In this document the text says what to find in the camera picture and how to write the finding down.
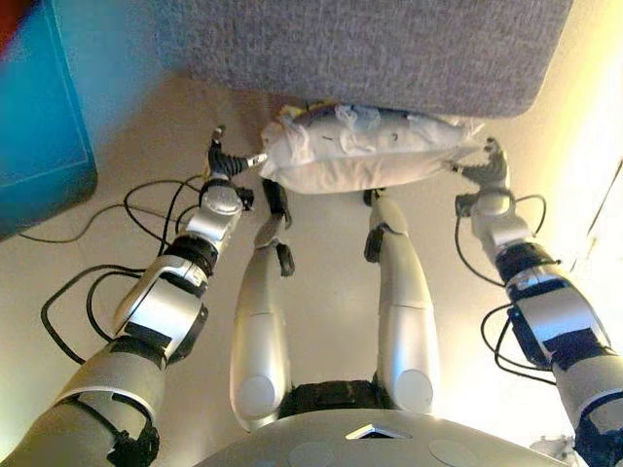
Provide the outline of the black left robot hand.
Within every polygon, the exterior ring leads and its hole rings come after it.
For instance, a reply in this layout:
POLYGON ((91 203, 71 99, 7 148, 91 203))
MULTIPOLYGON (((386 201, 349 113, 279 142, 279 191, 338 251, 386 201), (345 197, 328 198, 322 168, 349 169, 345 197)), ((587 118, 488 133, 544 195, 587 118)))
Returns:
POLYGON ((209 180, 213 177, 232 177, 243 173, 248 168, 260 165, 268 160, 266 153, 252 156, 233 156, 222 149, 222 138, 225 133, 224 126, 217 126, 211 135, 204 163, 202 177, 209 180))

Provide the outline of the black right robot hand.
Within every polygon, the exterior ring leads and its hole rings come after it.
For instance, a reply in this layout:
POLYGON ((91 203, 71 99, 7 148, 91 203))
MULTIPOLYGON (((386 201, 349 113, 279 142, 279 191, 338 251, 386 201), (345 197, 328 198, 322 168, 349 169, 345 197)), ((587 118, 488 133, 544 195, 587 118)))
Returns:
POLYGON ((476 184, 481 191, 510 188, 510 171, 506 154, 494 137, 488 137, 484 146, 488 156, 486 163, 460 164, 454 163, 451 171, 476 184))

